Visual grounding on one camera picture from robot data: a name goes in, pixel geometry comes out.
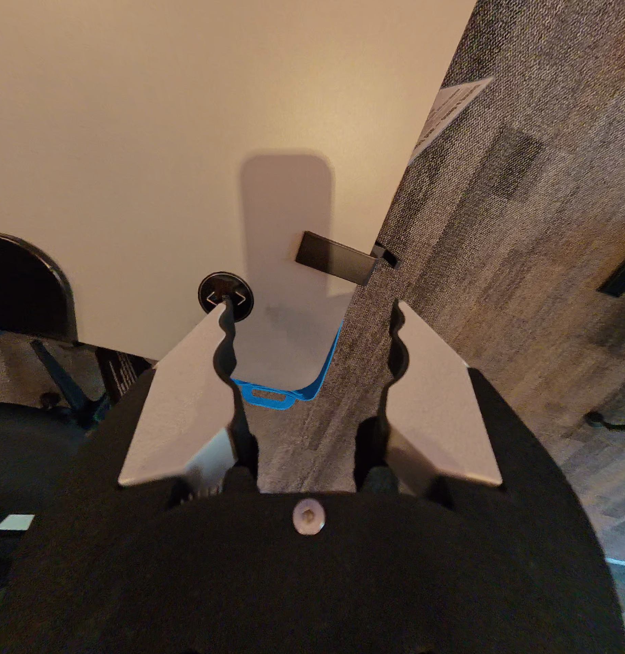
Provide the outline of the black round arrow knob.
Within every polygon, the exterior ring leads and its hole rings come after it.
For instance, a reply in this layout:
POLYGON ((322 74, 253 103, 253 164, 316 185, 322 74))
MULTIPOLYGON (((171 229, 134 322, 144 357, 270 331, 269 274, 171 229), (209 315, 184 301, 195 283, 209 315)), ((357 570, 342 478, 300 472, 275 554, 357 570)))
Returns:
POLYGON ((205 314, 211 313, 225 298, 231 300, 235 323, 249 317, 253 310, 253 292, 238 275, 221 271, 209 274, 197 290, 199 305, 205 314))

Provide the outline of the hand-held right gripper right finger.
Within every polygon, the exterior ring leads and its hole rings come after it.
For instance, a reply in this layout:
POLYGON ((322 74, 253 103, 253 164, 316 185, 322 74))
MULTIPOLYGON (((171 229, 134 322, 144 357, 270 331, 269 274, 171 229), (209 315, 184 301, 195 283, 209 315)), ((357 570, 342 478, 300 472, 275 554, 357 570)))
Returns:
POLYGON ((500 488, 469 366, 402 300, 393 302, 389 334, 391 379, 375 416, 357 429, 357 490, 377 468, 409 493, 429 493, 443 478, 500 488))

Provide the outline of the light blue plastic piece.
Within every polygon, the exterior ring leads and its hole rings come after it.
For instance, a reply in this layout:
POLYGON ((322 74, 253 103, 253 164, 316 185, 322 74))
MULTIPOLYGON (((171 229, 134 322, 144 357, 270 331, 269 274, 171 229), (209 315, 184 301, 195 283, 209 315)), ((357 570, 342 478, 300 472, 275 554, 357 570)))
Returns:
POLYGON ((322 369, 312 383, 298 390, 283 390, 233 379, 235 385, 240 389, 243 401, 253 406, 285 411, 290 409, 296 402, 309 402, 315 399, 324 384, 343 326, 344 323, 341 323, 322 369))

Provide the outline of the black rectangular bracket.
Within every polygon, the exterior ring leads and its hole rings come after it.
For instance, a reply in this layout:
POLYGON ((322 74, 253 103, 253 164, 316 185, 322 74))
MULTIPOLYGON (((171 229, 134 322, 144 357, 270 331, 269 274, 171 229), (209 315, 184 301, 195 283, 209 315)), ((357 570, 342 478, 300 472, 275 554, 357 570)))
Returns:
POLYGON ((295 255, 295 262, 337 279, 366 286, 379 260, 398 270, 399 258, 381 242, 376 241, 370 253, 305 231, 295 255))

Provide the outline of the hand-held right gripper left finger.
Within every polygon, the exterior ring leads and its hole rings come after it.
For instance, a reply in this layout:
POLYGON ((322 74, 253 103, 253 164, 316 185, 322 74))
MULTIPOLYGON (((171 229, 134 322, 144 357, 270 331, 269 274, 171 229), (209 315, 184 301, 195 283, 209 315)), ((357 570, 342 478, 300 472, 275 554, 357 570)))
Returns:
POLYGON ((257 493, 259 447, 236 367, 233 305, 223 300, 153 368, 123 462, 123 488, 179 479, 192 493, 257 493))

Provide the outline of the black office chair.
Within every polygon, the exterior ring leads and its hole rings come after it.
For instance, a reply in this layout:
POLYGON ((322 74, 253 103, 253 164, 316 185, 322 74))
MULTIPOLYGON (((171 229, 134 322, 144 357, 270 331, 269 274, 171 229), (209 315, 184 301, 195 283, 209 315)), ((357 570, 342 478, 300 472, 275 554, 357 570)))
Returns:
POLYGON ((12 235, 0 233, 0 336, 14 333, 31 338, 30 346, 68 407, 51 403, 56 394, 41 398, 44 411, 92 429, 110 408, 104 393, 89 399, 44 345, 52 340, 79 345, 73 292, 60 267, 48 254, 12 235))

